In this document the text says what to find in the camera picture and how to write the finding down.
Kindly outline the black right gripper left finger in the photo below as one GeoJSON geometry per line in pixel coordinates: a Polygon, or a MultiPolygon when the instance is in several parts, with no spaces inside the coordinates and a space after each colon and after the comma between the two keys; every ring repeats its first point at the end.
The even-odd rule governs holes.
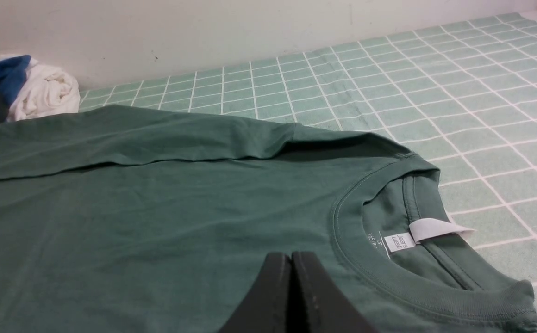
{"type": "Polygon", "coordinates": [[[254,283],[220,333],[285,333],[291,275],[287,255],[267,254],[254,283]]]}

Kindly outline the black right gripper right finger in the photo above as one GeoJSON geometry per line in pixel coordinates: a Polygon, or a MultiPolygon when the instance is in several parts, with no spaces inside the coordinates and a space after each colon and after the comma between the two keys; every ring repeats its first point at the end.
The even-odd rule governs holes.
{"type": "Polygon", "coordinates": [[[376,333],[312,252],[292,253],[293,333],[376,333]]]}

